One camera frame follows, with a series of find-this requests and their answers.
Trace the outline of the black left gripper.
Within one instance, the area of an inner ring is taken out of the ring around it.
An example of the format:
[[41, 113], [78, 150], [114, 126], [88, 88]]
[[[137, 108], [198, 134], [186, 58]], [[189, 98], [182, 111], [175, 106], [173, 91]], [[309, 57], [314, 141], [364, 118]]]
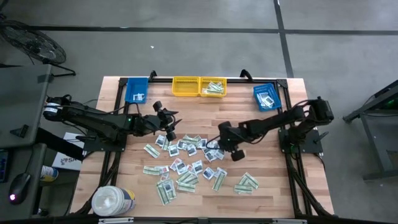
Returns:
[[160, 101], [156, 101], [153, 104], [153, 108], [156, 115], [148, 114], [142, 116], [139, 114], [134, 120], [133, 135], [136, 137], [143, 137], [150, 133], [155, 134], [157, 131], [163, 131], [166, 133], [168, 141], [176, 139], [174, 133], [175, 127], [182, 120], [176, 120], [175, 115], [178, 111], [170, 111], [167, 108], [163, 108]]

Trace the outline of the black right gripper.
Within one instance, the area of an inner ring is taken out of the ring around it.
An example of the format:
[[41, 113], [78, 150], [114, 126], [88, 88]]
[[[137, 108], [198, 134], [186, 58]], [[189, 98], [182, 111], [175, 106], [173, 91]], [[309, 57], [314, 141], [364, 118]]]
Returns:
[[230, 152], [233, 161], [239, 161], [245, 157], [238, 145], [247, 141], [247, 129], [243, 125], [232, 127], [229, 121], [218, 125], [220, 139], [218, 145], [222, 151]]

